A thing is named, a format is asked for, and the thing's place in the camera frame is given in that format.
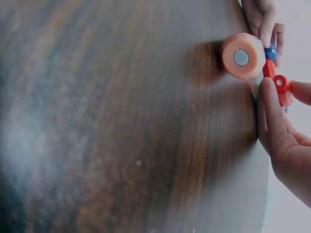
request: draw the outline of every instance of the orange plastic cap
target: orange plastic cap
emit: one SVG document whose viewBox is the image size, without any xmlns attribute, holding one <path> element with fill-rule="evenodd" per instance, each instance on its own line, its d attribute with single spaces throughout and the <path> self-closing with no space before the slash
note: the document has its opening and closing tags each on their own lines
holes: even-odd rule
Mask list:
<svg viewBox="0 0 311 233">
<path fill-rule="evenodd" d="M 278 100 L 281 107 L 289 107 L 293 103 L 293 95 L 290 91 L 288 91 L 286 94 L 279 94 Z"/>
<path fill-rule="evenodd" d="M 266 60 L 266 64 L 264 64 L 262 72 L 264 77 L 274 78 L 276 75 L 276 66 L 271 59 Z"/>
<path fill-rule="evenodd" d="M 290 82 L 285 76 L 278 74 L 273 78 L 273 81 L 276 85 L 278 94 L 286 94 L 288 91 L 290 91 Z"/>
<path fill-rule="evenodd" d="M 221 57 L 224 69 L 238 79 L 257 77 L 266 63 L 262 42 L 248 33 L 227 37 Z"/>
</svg>

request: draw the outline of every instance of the red plastic toy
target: red plastic toy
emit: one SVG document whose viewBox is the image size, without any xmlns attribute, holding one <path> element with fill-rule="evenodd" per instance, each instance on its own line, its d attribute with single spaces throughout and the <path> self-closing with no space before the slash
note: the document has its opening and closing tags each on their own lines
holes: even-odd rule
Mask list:
<svg viewBox="0 0 311 233">
<path fill-rule="evenodd" d="M 229 74 L 237 79 L 250 79 L 258 76 L 262 69 L 264 77 L 273 79 L 280 105 L 288 107 L 293 103 L 290 82 L 285 76 L 276 74 L 272 57 L 276 58 L 274 45 L 264 49 L 262 42 L 248 33 L 227 37 L 221 49 L 222 63 Z"/>
</svg>

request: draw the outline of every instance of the blue plastic knob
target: blue plastic knob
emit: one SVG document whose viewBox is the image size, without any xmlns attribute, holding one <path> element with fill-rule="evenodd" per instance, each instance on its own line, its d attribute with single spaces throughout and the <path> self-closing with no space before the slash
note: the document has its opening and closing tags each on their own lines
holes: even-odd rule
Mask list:
<svg viewBox="0 0 311 233">
<path fill-rule="evenodd" d="M 276 47 L 273 44 L 270 45 L 270 48 L 264 49 L 264 53 L 266 55 L 266 59 L 271 59 L 273 62 L 276 61 Z"/>
</svg>

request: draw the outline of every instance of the dark wooden table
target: dark wooden table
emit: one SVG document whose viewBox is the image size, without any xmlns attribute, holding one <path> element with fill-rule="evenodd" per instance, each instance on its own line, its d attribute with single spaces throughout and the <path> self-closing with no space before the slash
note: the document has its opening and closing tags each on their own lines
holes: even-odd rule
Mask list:
<svg viewBox="0 0 311 233">
<path fill-rule="evenodd" d="M 246 31 L 235 0 L 2 0 L 0 232 L 259 233 Z"/>
</svg>

